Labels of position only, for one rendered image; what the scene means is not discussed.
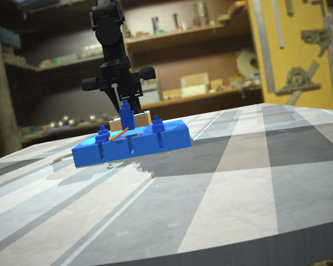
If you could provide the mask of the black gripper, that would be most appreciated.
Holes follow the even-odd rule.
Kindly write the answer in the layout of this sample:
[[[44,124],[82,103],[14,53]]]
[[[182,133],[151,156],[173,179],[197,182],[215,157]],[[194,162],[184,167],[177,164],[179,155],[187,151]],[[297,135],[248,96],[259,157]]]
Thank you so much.
[[[123,56],[126,56],[125,50],[115,50],[115,51],[109,51],[104,53],[105,57],[110,57],[111,60],[118,59],[118,54],[123,54]],[[123,73],[122,76],[127,77],[118,77],[117,79],[108,78],[107,80],[103,80],[100,78],[89,78],[84,79],[82,81],[82,91],[91,91],[91,90],[97,90],[100,89],[100,91],[104,91],[112,101],[114,107],[116,108],[117,112],[119,113],[119,104],[116,97],[116,93],[114,90],[114,87],[112,87],[112,84],[119,83],[119,82],[125,82],[129,81],[128,83],[128,89],[129,89],[129,99],[130,99],[130,110],[133,111],[133,105],[134,105],[134,97],[135,92],[137,89],[137,86],[140,85],[140,79],[143,80],[150,80],[156,78],[155,70],[153,67],[146,67],[139,69],[139,72],[137,73]]]

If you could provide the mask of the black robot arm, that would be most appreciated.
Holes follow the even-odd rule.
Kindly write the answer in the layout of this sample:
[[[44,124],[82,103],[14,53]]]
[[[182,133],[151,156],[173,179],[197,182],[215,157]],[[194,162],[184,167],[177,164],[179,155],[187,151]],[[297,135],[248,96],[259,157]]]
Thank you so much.
[[[97,3],[92,7],[90,13],[92,30],[95,31],[95,36],[99,43],[102,45],[103,54],[109,51],[125,50],[123,34],[121,32],[121,25],[125,21],[124,14],[120,8],[119,1],[117,0],[96,0]],[[122,56],[121,56],[122,55]],[[100,68],[103,80],[108,78],[127,77],[122,76],[123,73],[132,73],[129,69],[131,64],[128,56],[118,54],[118,59],[111,60],[110,57],[105,57],[105,63]],[[107,59],[106,59],[107,58]],[[116,85],[116,90],[119,96],[120,102],[127,100],[130,103],[129,98],[129,81],[119,82]],[[143,96],[141,85],[137,86],[136,94],[140,94],[134,97],[133,114],[139,114],[144,111],[141,110],[139,96]],[[125,98],[125,99],[122,99]]]

